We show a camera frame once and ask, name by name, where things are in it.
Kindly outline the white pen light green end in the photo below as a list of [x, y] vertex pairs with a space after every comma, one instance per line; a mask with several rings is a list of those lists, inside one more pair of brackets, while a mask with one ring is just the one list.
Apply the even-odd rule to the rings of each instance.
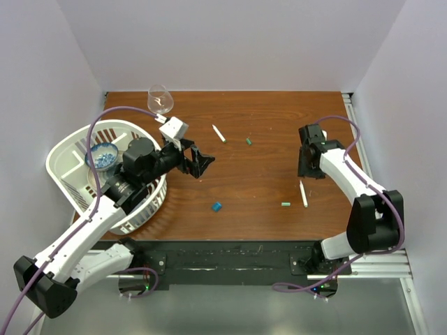
[[300, 188], [300, 194], [302, 197], [303, 206], [304, 206], [304, 208], [307, 208], [308, 207], [307, 195], [306, 195], [304, 184], [303, 184], [302, 180], [299, 181], [299, 188]]

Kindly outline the white pen dark green end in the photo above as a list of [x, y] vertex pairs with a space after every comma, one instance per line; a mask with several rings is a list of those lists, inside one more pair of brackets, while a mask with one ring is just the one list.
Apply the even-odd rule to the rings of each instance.
[[223, 134], [220, 132], [220, 130], [219, 130], [214, 124], [212, 124], [212, 129], [213, 129], [214, 132], [217, 134], [217, 136], [219, 137], [219, 139], [220, 139], [223, 143], [226, 143], [226, 138], [223, 136]]

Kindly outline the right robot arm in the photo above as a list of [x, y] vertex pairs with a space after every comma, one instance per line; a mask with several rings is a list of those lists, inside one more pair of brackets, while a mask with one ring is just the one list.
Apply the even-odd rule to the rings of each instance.
[[319, 124], [299, 129], [298, 176], [330, 177], [351, 204], [346, 231], [316, 242], [307, 266], [327, 274], [336, 260], [354, 254], [386, 252], [404, 241], [404, 200], [373, 181], [338, 140], [329, 140]]

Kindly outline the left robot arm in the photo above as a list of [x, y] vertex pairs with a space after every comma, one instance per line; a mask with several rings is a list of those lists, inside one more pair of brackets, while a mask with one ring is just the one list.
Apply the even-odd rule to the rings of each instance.
[[81, 289], [111, 271], [137, 274], [145, 265], [142, 253], [116, 245], [99, 265], [83, 265], [87, 251], [148, 196], [148, 185], [177, 168], [194, 178], [202, 176], [215, 158], [200, 152], [190, 140], [172, 142], [158, 150], [141, 137], [130, 141], [116, 173], [98, 191], [94, 203], [52, 245], [33, 258], [23, 255], [13, 265], [22, 297], [49, 318], [57, 318], [75, 301]]

